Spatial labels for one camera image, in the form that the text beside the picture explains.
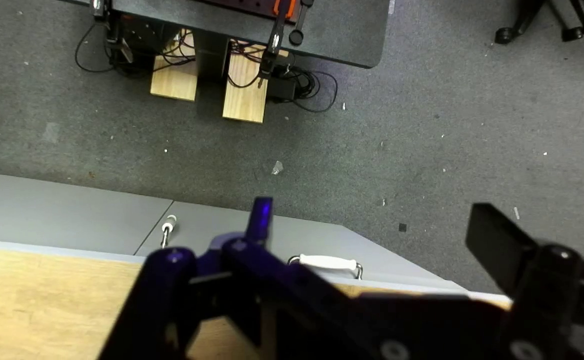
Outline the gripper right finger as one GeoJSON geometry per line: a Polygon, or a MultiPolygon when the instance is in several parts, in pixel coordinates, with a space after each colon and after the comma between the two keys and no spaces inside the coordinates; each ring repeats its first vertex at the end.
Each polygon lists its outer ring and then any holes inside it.
{"type": "Polygon", "coordinates": [[[584,360],[571,344],[584,327],[584,258],[559,243],[532,239],[491,203],[471,206],[468,250],[511,299],[497,350],[514,360],[584,360]]]}

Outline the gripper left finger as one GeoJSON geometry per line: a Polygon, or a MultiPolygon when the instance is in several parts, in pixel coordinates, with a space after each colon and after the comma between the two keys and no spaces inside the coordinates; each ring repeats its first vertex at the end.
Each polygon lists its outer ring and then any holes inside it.
{"type": "Polygon", "coordinates": [[[98,360],[187,360],[204,321],[225,318],[260,360],[355,356],[353,303],[267,250],[273,199],[254,200],[246,230],[201,256],[162,248],[143,263],[98,360]]]}

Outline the grey drawer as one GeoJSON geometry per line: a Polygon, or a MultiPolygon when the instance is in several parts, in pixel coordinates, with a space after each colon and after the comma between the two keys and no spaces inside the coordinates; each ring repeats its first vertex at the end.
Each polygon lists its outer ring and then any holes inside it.
{"type": "MultiPolygon", "coordinates": [[[[173,203],[166,213],[177,217],[169,245],[188,248],[198,256],[208,250],[214,237],[246,230],[250,216],[244,210],[185,202],[173,203]]],[[[362,265],[361,279],[355,278],[354,271],[313,268],[335,284],[431,293],[464,291],[461,285],[337,224],[274,216],[267,248],[282,262],[298,255],[333,256],[362,265]]]]}

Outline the grey cabinet with wooden top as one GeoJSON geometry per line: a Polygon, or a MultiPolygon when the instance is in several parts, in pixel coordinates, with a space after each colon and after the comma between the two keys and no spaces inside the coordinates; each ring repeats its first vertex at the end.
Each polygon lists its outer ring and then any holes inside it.
{"type": "MultiPolygon", "coordinates": [[[[0,242],[0,360],[95,360],[146,255],[158,249],[159,220],[134,255],[0,242]]],[[[345,294],[463,294],[504,309],[500,294],[423,292],[335,284],[345,294]]],[[[203,322],[187,354],[194,360],[253,360],[228,320],[203,322]]]]}

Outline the grey cabinet door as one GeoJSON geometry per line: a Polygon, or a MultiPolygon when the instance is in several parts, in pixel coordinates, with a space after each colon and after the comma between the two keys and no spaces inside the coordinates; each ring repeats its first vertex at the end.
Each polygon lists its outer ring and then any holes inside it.
{"type": "Polygon", "coordinates": [[[0,242],[131,256],[172,204],[0,174],[0,242]]]}

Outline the wooden block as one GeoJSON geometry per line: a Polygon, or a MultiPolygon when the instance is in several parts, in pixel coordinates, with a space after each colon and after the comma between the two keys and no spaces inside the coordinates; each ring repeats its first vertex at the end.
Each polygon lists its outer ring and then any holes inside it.
{"type": "Polygon", "coordinates": [[[222,117],[261,124],[269,82],[258,77],[265,47],[230,40],[228,73],[222,117]]]}
{"type": "Polygon", "coordinates": [[[191,30],[182,28],[162,54],[156,55],[150,84],[154,96],[194,101],[198,87],[198,66],[191,30]]]}

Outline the black power brick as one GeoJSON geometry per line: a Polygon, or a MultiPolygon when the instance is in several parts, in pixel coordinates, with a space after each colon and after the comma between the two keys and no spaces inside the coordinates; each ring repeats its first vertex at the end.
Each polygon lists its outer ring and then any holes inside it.
{"type": "Polygon", "coordinates": [[[296,79],[291,70],[276,67],[267,83],[266,100],[279,103],[295,100],[297,92],[296,79]]]}

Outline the orange black clamp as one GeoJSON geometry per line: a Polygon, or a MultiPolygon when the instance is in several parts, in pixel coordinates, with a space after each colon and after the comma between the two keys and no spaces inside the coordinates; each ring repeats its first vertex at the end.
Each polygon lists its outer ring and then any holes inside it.
{"type": "Polygon", "coordinates": [[[276,0],[273,7],[274,25],[272,27],[266,48],[262,51],[260,66],[257,73],[257,88],[262,88],[263,82],[269,80],[274,72],[276,60],[283,43],[285,34],[285,23],[288,20],[289,13],[294,14],[295,8],[299,7],[298,18],[295,22],[295,28],[289,34],[289,43],[293,46],[299,46],[304,40],[305,34],[302,26],[305,21],[307,9],[312,7],[314,0],[276,0]]]}

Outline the dark grey table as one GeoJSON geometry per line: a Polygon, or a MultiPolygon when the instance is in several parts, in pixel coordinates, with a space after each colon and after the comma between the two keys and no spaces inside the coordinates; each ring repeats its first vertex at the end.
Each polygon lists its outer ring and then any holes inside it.
{"type": "MultiPolygon", "coordinates": [[[[300,56],[370,69],[384,47],[390,0],[314,0],[299,20],[301,44],[280,37],[283,50],[300,56]]],[[[193,32],[200,75],[218,79],[230,39],[266,44],[275,20],[199,0],[111,0],[111,9],[134,18],[168,23],[193,32]]]]}

